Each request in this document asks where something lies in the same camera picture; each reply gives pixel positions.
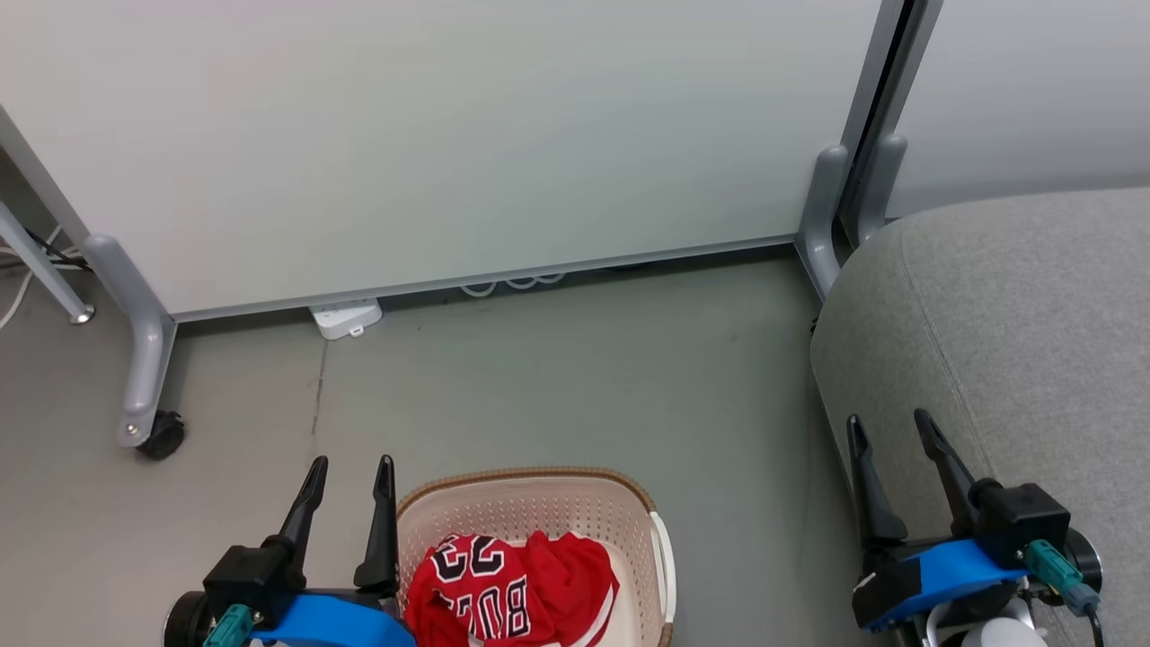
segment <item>floor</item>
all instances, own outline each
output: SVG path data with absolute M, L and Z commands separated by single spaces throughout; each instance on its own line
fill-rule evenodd
M 331 472 L 306 573 L 350 585 L 382 453 L 400 492 L 523 465 L 630 475 L 674 544 L 675 645 L 867 642 L 808 377 L 816 300 L 789 251 L 760 256 L 424 299 L 358 340 L 325 342 L 306 311 L 185 326 L 163 400 L 189 438 L 154 464 L 113 441 L 126 321 L 69 272 L 98 308 L 69 326 L 33 280 L 0 332 L 5 642 L 154 647 L 228 546 L 278 529 L 320 454 Z M 17 285 L 0 276 L 0 303 Z

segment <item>gray fabric cushion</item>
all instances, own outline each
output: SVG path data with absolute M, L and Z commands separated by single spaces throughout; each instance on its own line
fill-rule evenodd
M 975 478 L 1035 482 L 1105 565 L 1107 642 L 1150 636 L 1150 188 L 1042 194 L 904 218 L 846 262 L 811 347 L 845 462 L 858 414 L 912 537 L 949 511 L 912 413 Z M 1038 604 L 1051 646 L 1086 621 Z

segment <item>white power strip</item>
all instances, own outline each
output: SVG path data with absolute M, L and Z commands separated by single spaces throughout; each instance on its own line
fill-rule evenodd
M 347 336 L 358 338 L 363 334 L 365 329 L 383 318 L 383 309 L 376 299 L 313 305 L 310 309 L 315 325 L 325 340 L 338 340 Z

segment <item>laundry basket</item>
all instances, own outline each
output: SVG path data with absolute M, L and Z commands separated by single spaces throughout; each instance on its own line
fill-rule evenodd
M 522 546 L 535 531 L 575 532 L 607 549 L 619 594 L 600 647 L 667 647 L 675 617 L 675 560 L 647 493 L 608 470 L 478 472 L 424 485 L 399 504 L 400 603 L 429 547 L 485 534 Z

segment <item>white partition panel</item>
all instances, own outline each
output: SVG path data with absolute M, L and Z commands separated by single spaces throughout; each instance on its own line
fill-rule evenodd
M 797 230 L 880 0 L 7 0 L 0 103 L 172 313 Z
M 1150 183 L 1150 5 L 945 0 L 896 132 L 888 216 Z

